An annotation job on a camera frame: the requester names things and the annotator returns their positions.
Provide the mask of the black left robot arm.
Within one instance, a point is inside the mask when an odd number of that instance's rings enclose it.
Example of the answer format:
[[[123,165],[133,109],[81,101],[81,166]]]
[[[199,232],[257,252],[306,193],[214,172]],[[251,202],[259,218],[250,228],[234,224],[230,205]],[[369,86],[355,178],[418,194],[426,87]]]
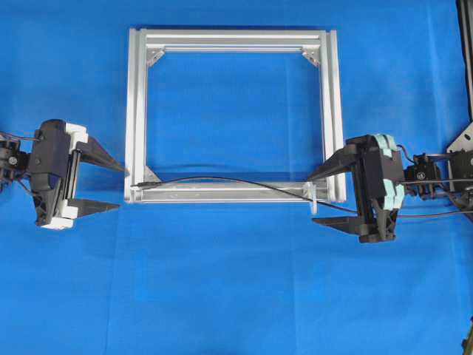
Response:
[[[26,191],[33,198],[35,224],[41,228],[69,229],[79,217],[119,208],[76,197],[81,162],[126,172],[84,126],[48,120],[32,137],[1,133],[1,187],[29,182]]]

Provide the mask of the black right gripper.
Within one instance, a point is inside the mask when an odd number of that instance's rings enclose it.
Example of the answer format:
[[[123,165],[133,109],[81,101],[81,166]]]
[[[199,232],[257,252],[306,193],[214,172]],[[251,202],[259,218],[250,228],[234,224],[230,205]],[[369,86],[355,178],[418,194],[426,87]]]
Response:
[[[346,140],[307,178],[320,180],[352,171],[357,217],[319,217],[314,223],[358,235],[360,243],[395,239],[398,212],[405,197],[400,149],[388,134],[365,135]]]

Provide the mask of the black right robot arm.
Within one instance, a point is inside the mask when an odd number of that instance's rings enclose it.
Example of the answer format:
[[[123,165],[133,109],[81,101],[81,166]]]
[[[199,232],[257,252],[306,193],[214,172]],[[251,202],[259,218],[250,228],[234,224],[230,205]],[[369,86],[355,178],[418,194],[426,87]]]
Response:
[[[395,239],[395,226],[404,198],[447,198],[454,214],[472,217],[472,152],[413,155],[390,135],[351,138],[310,176],[311,180],[349,172],[353,179],[356,211],[353,216],[317,217],[319,225],[354,234],[360,243]]]

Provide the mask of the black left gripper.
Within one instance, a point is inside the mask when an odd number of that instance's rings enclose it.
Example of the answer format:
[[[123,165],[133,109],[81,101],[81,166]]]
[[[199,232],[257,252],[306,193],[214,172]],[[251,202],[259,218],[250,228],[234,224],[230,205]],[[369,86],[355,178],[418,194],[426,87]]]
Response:
[[[35,131],[36,141],[30,153],[28,174],[36,225],[52,230],[73,227],[74,219],[91,214],[108,212],[120,206],[87,199],[70,199],[67,187],[73,175],[72,155],[75,149],[81,153],[80,161],[117,172],[127,173],[92,136],[86,128],[62,120],[48,120]]]

